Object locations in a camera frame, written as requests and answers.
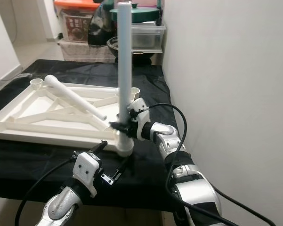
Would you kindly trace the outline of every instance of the plastic container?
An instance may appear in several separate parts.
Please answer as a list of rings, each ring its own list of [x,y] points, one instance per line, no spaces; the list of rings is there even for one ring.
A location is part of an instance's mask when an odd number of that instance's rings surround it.
[[[155,22],[143,22],[132,25],[132,48],[137,51],[161,50],[166,27],[156,26]]]
[[[55,0],[65,41],[88,42],[88,27],[100,4],[93,0]]]

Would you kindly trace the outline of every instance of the black tablecloth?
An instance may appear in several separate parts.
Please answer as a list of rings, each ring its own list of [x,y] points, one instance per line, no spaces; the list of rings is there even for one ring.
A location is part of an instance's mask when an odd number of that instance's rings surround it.
[[[33,78],[53,74],[61,82],[117,87],[117,65],[67,61],[37,60],[24,73]],[[31,78],[18,78],[0,91],[0,110],[29,86]],[[148,105],[170,102],[169,88],[160,66],[134,66],[133,87],[140,89]],[[173,110],[167,107],[151,109],[151,120],[176,127]],[[163,185],[166,170],[157,146],[149,141],[134,140],[132,159],[114,187],[99,185],[98,195],[84,204],[172,210]],[[0,197],[22,199],[30,186],[50,168],[56,166],[81,148],[0,140]],[[98,154],[105,173],[112,175],[122,161],[113,152]],[[47,202],[62,182],[72,175],[70,163],[50,175],[30,197],[32,201]]]

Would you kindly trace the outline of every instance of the white pipe section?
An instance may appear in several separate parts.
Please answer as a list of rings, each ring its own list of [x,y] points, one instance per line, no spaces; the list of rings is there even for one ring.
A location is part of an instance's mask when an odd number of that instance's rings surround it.
[[[119,88],[95,88],[95,87],[68,87],[74,91],[95,91],[95,92],[104,92],[104,93],[111,93],[111,94],[119,94]],[[140,89],[136,87],[131,88],[131,93],[136,94],[139,93]]]
[[[56,90],[58,90],[60,93],[64,94],[66,97],[73,100],[77,105],[81,106],[88,112],[92,113],[96,117],[98,117],[101,120],[106,120],[107,116],[103,115],[96,107],[94,107],[92,104],[90,104],[87,100],[77,95],[75,92],[73,92],[71,89],[69,89],[67,86],[62,84],[55,76],[53,75],[47,75],[44,80],[48,85],[52,86]]]
[[[131,3],[119,2],[117,5],[117,36],[118,36],[118,87],[119,87],[119,116],[120,123],[127,123],[132,86],[132,14]],[[124,133],[119,134],[116,147],[118,155],[129,156],[132,154],[134,142]]]

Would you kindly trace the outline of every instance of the vertical white pipe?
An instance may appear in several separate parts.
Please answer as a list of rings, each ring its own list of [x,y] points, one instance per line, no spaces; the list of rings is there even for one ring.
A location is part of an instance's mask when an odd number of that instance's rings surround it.
[[[132,14],[131,4],[128,2],[118,3],[117,13],[117,36],[118,36],[118,86],[119,86],[119,122],[127,123],[132,86]],[[120,133],[117,142],[118,154],[129,156],[132,154],[134,142],[132,138]]]

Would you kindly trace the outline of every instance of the black cable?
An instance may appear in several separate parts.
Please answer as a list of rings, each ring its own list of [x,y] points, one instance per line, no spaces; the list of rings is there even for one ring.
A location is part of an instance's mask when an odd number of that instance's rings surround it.
[[[203,215],[206,215],[206,216],[208,216],[208,217],[210,217],[210,218],[212,218],[212,219],[218,220],[219,222],[222,222],[223,224],[226,224],[226,225],[228,225],[228,226],[238,226],[238,225],[236,225],[235,223],[233,223],[233,222],[231,222],[231,221],[229,221],[229,220],[227,220],[227,219],[225,219],[225,218],[223,218],[223,217],[221,217],[221,216],[218,216],[218,215],[213,214],[213,213],[211,213],[211,212],[209,212],[209,211],[206,211],[206,210],[204,210],[204,209],[202,209],[202,208],[196,207],[196,206],[191,205],[191,204],[189,204],[189,203],[187,203],[187,202],[185,202],[185,201],[183,201],[183,200],[180,200],[179,198],[175,197],[175,196],[171,193],[171,191],[169,190],[169,181],[170,181],[171,173],[172,173],[172,170],[173,170],[174,161],[175,161],[175,159],[176,159],[176,157],[177,157],[177,154],[178,154],[178,152],[180,151],[180,149],[181,149],[181,147],[182,147],[182,145],[183,145],[183,142],[184,142],[184,140],[185,140],[185,137],[186,137],[186,133],[187,133],[187,122],[186,122],[186,118],[185,118],[184,114],[182,113],[182,111],[181,111],[179,108],[177,108],[176,106],[174,106],[174,105],[167,104],[167,103],[159,103],[159,104],[154,104],[154,105],[152,105],[152,106],[149,106],[148,109],[149,109],[149,108],[153,108],[153,107],[157,107],[157,106],[169,106],[169,107],[172,107],[173,109],[175,109],[175,110],[181,115],[182,120],[183,120],[183,123],[184,123],[184,132],[183,132],[181,141],[180,141],[180,143],[179,143],[179,145],[178,145],[178,147],[177,147],[177,149],[176,149],[175,156],[174,156],[174,158],[173,158],[173,160],[172,160],[172,163],[171,163],[171,166],[170,166],[168,175],[167,175],[167,177],[166,177],[165,189],[166,189],[166,191],[167,191],[167,194],[171,197],[171,199],[173,199],[174,201],[178,202],[179,204],[181,204],[181,205],[183,205],[183,206],[186,206],[186,207],[189,208],[189,209],[192,209],[192,210],[194,210],[194,211],[196,211],[196,212],[199,212],[199,213],[201,213],[201,214],[203,214]]]
[[[32,193],[32,191],[36,188],[36,186],[39,185],[39,183],[41,183],[49,174],[53,173],[54,171],[56,171],[57,169],[61,168],[62,166],[66,165],[67,163],[71,162],[73,160],[73,158],[67,159],[64,162],[60,163],[59,165],[57,165],[56,167],[52,168],[51,170],[49,170],[47,173],[45,173],[29,190],[28,192],[25,194],[22,202],[20,203],[19,207],[18,207],[18,211],[15,217],[15,226],[19,226],[19,221],[20,221],[20,216],[22,213],[22,210],[30,196],[30,194]]]
[[[25,77],[30,77],[30,76],[32,76],[32,74],[30,74],[30,73],[23,73],[23,74],[17,74],[14,77],[12,77],[11,79],[0,79],[0,81],[12,81],[14,79],[25,78]]]
[[[270,219],[264,217],[263,215],[257,213],[256,211],[254,211],[253,209],[249,208],[248,206],[245,206],[244,204],[238,202],[237,200],[234,200],[233,198],[229,197],[228,195],[224,194],[223,192],[221,192],[220,190],[218,190],[212,183],[210,183],[210,185],[213,187],[213,189],[220,194],[221,196],[223,196],[225,199],[233,202],[235,205],[238,205],[239,207],[243,208],[244,210],[248,211],[249,213],[253,214],[254,216],[258,217],[259,219],[261,219],[262,221],[265,221],[267,224],[269,224],[270,226],[276,226],[275,223],[273,223]]]

